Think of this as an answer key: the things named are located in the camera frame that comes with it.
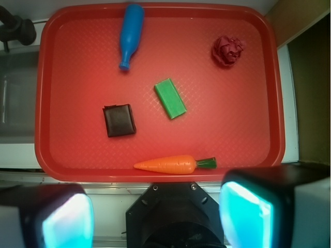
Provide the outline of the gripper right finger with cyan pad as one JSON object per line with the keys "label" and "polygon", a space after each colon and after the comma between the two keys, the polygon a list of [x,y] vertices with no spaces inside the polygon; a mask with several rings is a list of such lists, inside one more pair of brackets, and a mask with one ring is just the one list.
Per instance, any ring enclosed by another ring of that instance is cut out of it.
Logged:
{"label": "gripper right finger with cyan pad", "polygon": [[330,247],[330,167],[230,170],[219,213],[232,247]]}

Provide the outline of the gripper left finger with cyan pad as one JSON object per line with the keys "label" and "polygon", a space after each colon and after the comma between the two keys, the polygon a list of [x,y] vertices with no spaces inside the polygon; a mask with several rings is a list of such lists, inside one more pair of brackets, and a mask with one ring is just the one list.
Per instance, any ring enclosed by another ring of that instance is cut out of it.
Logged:
{"label": "gripper left finger with cyan pad", "polygon": [[94,211],[78,184],[1,188],[1,247],[92,247]]}

